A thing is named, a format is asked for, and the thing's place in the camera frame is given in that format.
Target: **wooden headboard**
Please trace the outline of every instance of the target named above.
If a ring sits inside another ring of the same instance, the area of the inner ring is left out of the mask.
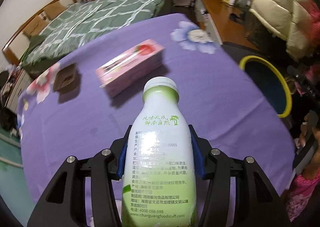
[[[55,3],[57,1],[60,0],[53,0],[52,2],[50,2],[49,4],[47,4],[46,6]],[[44,6],[42,9],[40,9],[39,11],[37,11],[32,17],[30,17],[25,23],[23,23],[19,29],[13,34],[13,36],[9,39],[9,41],[5,44],[5,46],[2,49],[2,52],[5,56],[5,58],[8,60],[8,62],[10,62],[11,64],[15,64],[15,65],[19,65],[20,63],[20,58],[18,58],[14,51],[12,50],[12,48],[10,48],[10,45],[14,42],[14,40],[18,37],[21,36],[23,33],[23,29],[38,15],[40,15],[43,11],[44,8],[46,7]]]

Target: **human hand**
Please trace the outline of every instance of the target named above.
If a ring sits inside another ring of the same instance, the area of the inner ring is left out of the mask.
[[[306,145],[305,135],[307,133],[308,115],[304,117],[305,122],[301,125],[301,134],[299,136],[298,146],[304,147]],[[312,128],[312,133],[318,141],[318,149],[310,160],[309,164],[302,171],[302,176],[305,179],[314,179],[320,168],[320,129]]]

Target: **strawberry picture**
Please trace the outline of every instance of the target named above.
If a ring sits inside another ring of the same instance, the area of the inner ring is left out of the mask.
[[[152,45],[150,44],[141,44],[137,47],[136,52],[139,51],[141,55],[148,55],[154,52]]]

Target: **metal screw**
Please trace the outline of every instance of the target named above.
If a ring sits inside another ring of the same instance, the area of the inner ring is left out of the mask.
[[[217,156],[217,155],[220,154],[220,150],[218,150],[218,149],[212,149],[212,150],[211,150],[211,154]]]
[[[67,158],[67,162],[68,163],[72,163],[75,160],[76,160],[76,158],[74,156],[70,156],[70,157]]]
[[[246,157],[245,160],[250,164],[254,162],[254,158],[253,157]]]
[[[105,149],[105,150],[101,151],[101,154],[104,155],[104,156],[110,155],[111,154],[111,150]]]

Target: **pink box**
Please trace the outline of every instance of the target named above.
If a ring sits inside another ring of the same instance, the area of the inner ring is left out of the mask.
[[[101,87],[112,98],[139,78],[162,65],[163,46],[148,39],[143,41],[96,70]]]

